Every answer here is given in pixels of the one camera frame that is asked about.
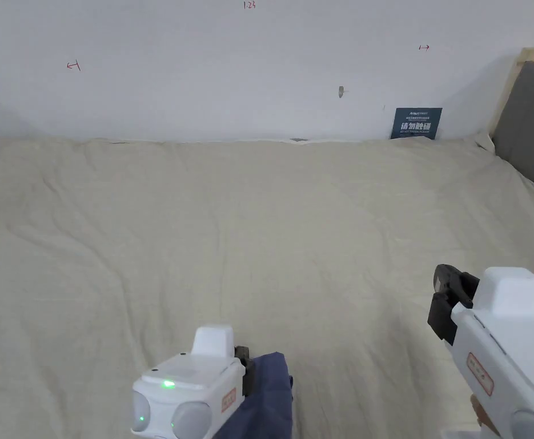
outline red label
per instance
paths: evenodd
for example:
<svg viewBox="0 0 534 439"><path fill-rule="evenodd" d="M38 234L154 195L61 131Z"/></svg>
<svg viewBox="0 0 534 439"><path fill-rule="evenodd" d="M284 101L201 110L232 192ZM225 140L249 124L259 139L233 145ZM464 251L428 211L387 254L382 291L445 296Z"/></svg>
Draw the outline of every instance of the red label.
<svg viewBox="0 0 534 439"><path fill-rule="evenodd" d="M473 353L468 353L468 359L466 360L466 365L468 366L468 369L472 374L476 377L484 391L488 396L492 396L492 392L494 391L494 381L486 372L486 369L482 367L482 364L480 364L480 361L473 356Z"/></svg>
<svg viewBox="0 0 534 439"><path fill-rule="evenodd" d="M224 413L228 407L232 406L236 401L236 388L229 391L222 398L222 413Z"/></svg>

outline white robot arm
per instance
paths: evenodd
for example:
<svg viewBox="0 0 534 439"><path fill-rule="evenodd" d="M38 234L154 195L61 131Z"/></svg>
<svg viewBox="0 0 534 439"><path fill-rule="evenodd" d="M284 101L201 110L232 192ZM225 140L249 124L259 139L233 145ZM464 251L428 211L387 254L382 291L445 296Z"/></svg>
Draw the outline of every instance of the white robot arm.
<svg viewBox="0 0 534 439"><path fill-rule="evenodd" d="M248 348L231 326L201 326L191 352L143 373L133 385L132 432L149 439L210 439L252 392Z"/></svg>
<svg viewBox="0 0 534 439"><path fill-rule="evenodd" d="M534 274L489 268L482 279L439 265L428 323L503 439L534 439ZM448 432L444 438L497 437Z"/></svg>

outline white plastic casing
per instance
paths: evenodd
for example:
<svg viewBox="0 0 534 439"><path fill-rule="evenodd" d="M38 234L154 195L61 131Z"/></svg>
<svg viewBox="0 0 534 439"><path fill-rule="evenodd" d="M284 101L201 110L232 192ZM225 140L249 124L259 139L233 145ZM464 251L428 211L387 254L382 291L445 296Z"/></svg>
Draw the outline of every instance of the white plastic casing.
<svg viewBox="0 0 534 439"><path fill-rule="evenodd" d="M244 400L244 373L234 357L232 327L198 328L191 352L152 368L133 385L132 432L151 439L212 438Z"/></svg>
<svg viewBox="0 0 534 439"><path fill-rule="evenodd" d="M458 303L452 319L456 337L445 345L501 436L518 439L513 430L525 431L525 422L534 435L534 274L487 269L473 309Z"/></svg>

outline white wall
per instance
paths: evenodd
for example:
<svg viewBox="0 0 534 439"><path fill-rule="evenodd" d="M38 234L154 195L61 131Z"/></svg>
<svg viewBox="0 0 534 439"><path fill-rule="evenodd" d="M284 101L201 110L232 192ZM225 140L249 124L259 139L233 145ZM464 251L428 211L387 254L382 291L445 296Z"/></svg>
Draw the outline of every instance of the white wall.
<svg viewBox="0 0 534 439"><path fill-rule="evenodd" d="M459 137L534 46L534 0L255 4L0 0L0 135L387 138L395 107L442 106Z"/></svg>

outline sticker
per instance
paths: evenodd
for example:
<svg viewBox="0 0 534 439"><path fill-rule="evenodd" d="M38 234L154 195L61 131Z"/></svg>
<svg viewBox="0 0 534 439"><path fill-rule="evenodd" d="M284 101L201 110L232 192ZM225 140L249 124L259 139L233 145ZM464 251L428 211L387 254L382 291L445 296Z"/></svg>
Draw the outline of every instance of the sticker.
<svg viewBox="0 0 534 439"><path fill-rule="evenodd" d="M494 382L490 378L490 375L486 370L482 367L482 364L480 364L480 361L473 356L473 353L468 353L468 359L465 362L468 365L468 369L472 374L476 377L484 391L488 396L492 396L492 392L494 390Z"/></svg>
<svg viewBox="0 0 534 439"><path fill-rule="evenodd" d="M228 407L232 406L236 401L236 388L229 391L222 398L222 413L224 413Z"/></svg>
<svg viewBox="0 0 534 439"><path fill-rule="evenodd" d="M441 108L397 108L391 139L425 136L435 139Z"/></svg>

